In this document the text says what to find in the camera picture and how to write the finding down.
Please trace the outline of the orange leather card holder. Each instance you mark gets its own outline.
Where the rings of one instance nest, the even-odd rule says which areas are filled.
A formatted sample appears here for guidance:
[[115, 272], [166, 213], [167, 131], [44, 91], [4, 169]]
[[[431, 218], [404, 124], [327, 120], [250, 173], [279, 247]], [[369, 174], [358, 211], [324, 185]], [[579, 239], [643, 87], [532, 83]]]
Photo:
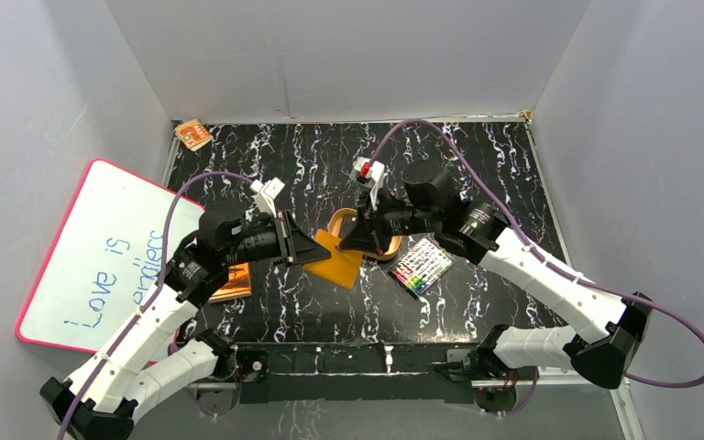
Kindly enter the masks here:
[[340, 250], [338, 245], [341, 239], [324, 229], [316, 232], [314, 240], [330, 252], [331, 258], [303, 265], [303, 270], [336, 286], [352, 290], [364, 258], [363, 253]]

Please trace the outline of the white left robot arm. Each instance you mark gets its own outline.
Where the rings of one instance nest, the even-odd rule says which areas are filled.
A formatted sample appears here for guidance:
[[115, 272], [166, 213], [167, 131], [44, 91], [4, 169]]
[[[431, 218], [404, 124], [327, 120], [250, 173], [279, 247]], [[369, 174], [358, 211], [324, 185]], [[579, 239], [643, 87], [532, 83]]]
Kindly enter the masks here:
[[302, 266], [331, 256], [287, 210], [251, 222], [224, 207], [205, 210], [117, 333], [66, 379], [41, 387], [59, 437], [126, 439], [141, 417], [189, 384], [240, 375], [237, 345], [214, 329], [155, 364], [150, 360], [228, 283], [230, 267], [262, 260]]

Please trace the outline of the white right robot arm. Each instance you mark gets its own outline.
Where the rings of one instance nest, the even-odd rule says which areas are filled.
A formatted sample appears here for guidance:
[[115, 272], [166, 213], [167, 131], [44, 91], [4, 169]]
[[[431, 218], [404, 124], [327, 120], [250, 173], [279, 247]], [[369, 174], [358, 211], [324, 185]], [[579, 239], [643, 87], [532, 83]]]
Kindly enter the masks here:
[[384, 187], [385, 170], [372, 159], [356, 160], [351, 179], [363, 190], [357, 221], [340, 249], [381, 256], [394, 237], [430, 234], [440, 248], [512, 282], [565, 321], [554, 328], [495, 327], [478, 346], [487, 377], [501, 380], [514, 369], [548, 367], [574, 370], [604, 389], [621, 385], [651, 314], [644, 295], [623, 300], [583, 285], [582, 275], [519, 238], [501, 210], [463, 198], [440, 166], [410, 164], [402, 174], [405, 199]]

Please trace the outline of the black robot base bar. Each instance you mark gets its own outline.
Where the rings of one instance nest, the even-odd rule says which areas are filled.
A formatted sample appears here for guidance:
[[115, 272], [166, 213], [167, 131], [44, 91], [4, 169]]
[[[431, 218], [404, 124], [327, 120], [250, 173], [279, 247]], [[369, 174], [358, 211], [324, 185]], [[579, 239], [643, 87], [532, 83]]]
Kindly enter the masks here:
[[227, 379], [201, 379], [194, 396], [233, 404], [286, 401], [438, 401], [490, 413], [518, 405], [533, 367], [495, 367], [475, 343], [242, 343]]

